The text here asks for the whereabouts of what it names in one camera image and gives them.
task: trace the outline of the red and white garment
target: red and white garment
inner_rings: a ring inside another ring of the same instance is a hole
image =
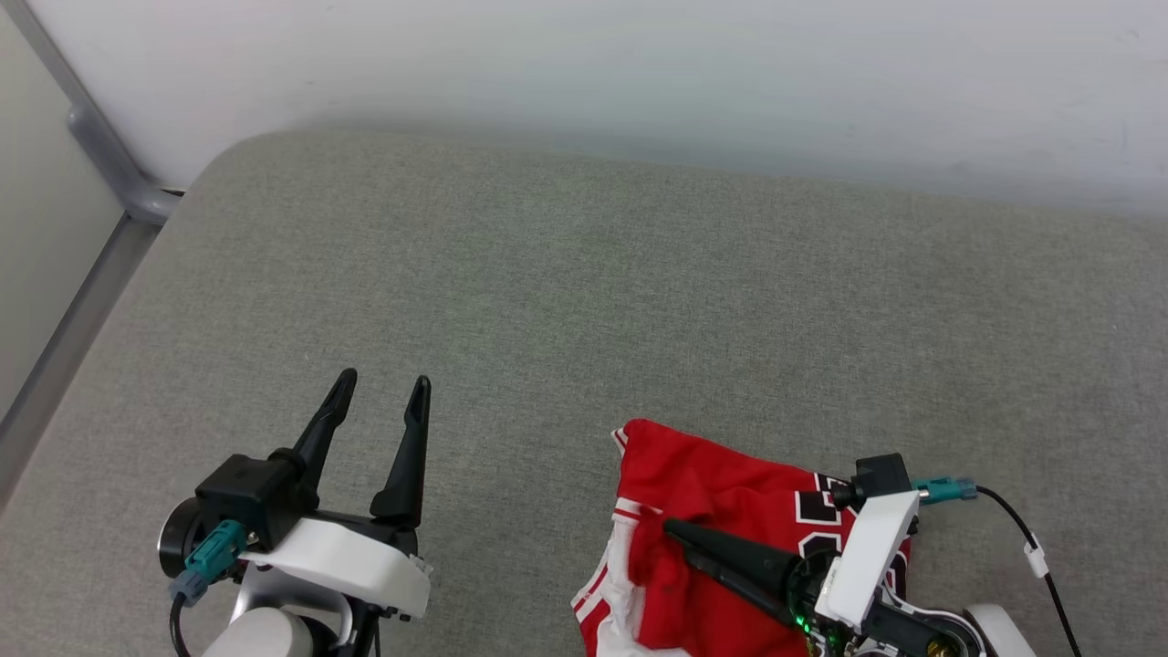
[[[689,568],[665,535],[681,518],[806,555],[842,551],[855,521],[830,503],[830,478],[633,420],[621,454],[612,535],[572,599],[589,657],[805,657],[802,634]],[[904,596],[909,541],[889,568]]]

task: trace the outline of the cable connector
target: cable connector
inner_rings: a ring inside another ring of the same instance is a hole
[[[167,587],[171,600],[181,593],[186,596],[183,607],[194,607],[207,593],[207,588],[235,565],[245,547],[248,547],[248,531],[243,525],[235,520],[220,523],[187,556],[187,569]]]
[[[1034,539],[1035,547],[1030,547],[1030,542],[1027,541],[1022,546],[1022,552],[1026,553],[1026,560],[1030,562],[1030,570],[1034,573],[1034,576],[1041,580],[1050,572],[1050,568],[1047,567],[1047,553],[1042,551],[1038,537],[1030,534],[1030,538]]]
[[[912,482],[917,490],[925,491],[920,504],[930,505],[951,499],[978,499],[978,485],[973,479],[953,477],[940,477],[937,479],[917,479]]]

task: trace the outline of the black cable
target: black cable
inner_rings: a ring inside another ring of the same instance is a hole
[[[995,493],[986,486],[978,486],[978,492],[993,499],[999,504],[999,506],[1004,509],[1006,512],[1010,514],[1010,518],[1014,519],[1014,523],[1018,526],[1018,528],[1022,530],[1022,535],[1024,535],[1027,542],[1030,544],[1030,549],[1038,549],[1038,541],[1034,540],[1034,534],[1030,532],[1030,527],[1026,526],[1026,523],[1022,520],[1022,517],[1018,516],[1018,512],[1014,511],[1014,507],[1010,506],[1010,504],[1006,502],[1002,496]],[[1071,652],[1075,657],[1083,657],[1083,653],[1079,652],[1079,643],[1075,641],[1075,632],[1071,631],[1071,622],[1066,620],[1066,610],[1063,609],[1063,600],[1058,597],[1058,589],[1055,588],[1055,578],[1050,576],[1050,570],[1047,570],[1047,574],[1043,575],[1042,579],[1045,580],[1047,588],[1050,589],[1050,599],[1055,601],[1055,610],[1058,611],[1058,621],[1063,623],[1063,632],[1066,634],[1066,641],[1071,644]]]
[[[179,627],[179,616],[182,614],[182,603],[187,601],[187,594],[180,593],[174,596],[171,603],[171,643],[174,645],[174,653],[179,657],[190,657],[187,643],[182,641],[182,628]]]

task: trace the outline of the gray fabric surface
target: gray fabric surface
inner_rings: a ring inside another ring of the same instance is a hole
[[[154,545],[228,455],[361,373],[321,483],[363,512],[434,383],[423,622],[398,655],[579,655],[606,433],[647,416],[848,473],[969,475],[1047,547],[1086,653],[1168,608],[1168,223],[385,134],[217,159],[102,331],[0,524],[0,652],[166,655]],[[927,509],[910,597],[1003,604],[1068,652],[988,500]],[[221,630],[234,587],[186,616]]]

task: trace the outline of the white wall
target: white wall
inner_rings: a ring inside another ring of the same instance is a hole
[[[0,417],[121,216],[68,111],[0,9]]]
[[[1168,213],[1164,0],[28,0],[139,164],[317,124]]]

